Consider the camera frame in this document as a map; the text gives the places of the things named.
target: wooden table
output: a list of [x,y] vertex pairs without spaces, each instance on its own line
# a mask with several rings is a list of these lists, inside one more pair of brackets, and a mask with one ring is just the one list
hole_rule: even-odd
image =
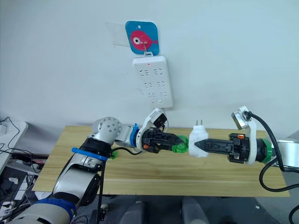
[[[52,191],[56,179],[71,157],[72,147],[80,147],[90,133],[89,126],[66,126],[49,156],[34,186],[36,191]],[[207,129],[210,138],[228,139],[237,130]],[[170,128],[170,133],[189,136],[189,128]],[[259,138],[265,131],[258,131]],[[258,176],[263,164],[231,163],[225,155],[210,154],[195,158],[188,153],[161,151],[137,156],[119,150],[115,160],[109,160],[105,170],[104,194],[115,195],[190,195],[190,196],[269,196],[289,197],[289,192],[264,190]],[[269,168],[265,184],[285,187],[278,168]]]

